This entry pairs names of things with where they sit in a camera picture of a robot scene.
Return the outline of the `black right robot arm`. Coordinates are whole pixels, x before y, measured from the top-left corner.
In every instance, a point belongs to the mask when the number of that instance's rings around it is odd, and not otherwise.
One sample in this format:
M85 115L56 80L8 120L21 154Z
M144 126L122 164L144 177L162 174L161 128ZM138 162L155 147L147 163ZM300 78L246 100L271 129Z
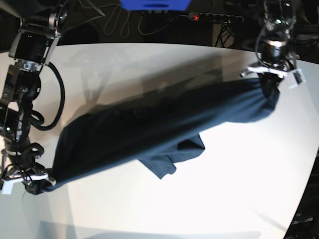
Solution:
M16 183L22 183L27 191L32 191L37 181L55 184L48 171L36 162L44 153L43 147L30 142L28 134L31 127L40 131L54 128L64 108L64 84L50 57L61 37L68 1L3 0L0 7L20 19L8 53L14 64L8 67L0 97L0 134L4 139L0 191L9 195ZM49 125L44 125L42 114L33 109L41 89L40 72L45 66L52 70L60 87L59 108Z

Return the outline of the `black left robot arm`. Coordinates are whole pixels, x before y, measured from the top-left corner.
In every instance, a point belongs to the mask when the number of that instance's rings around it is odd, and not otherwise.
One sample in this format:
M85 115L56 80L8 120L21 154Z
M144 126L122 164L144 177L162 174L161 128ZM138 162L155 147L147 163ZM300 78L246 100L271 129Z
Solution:
M263 14L258 19L261 31L254 46L257 62L249 64L240 76L244 78L253 73L276 84L287 77L287 86L295 88L304 82L303 73L297 67L299 56L290 48L296 23L296 2L264 0L261 7Z

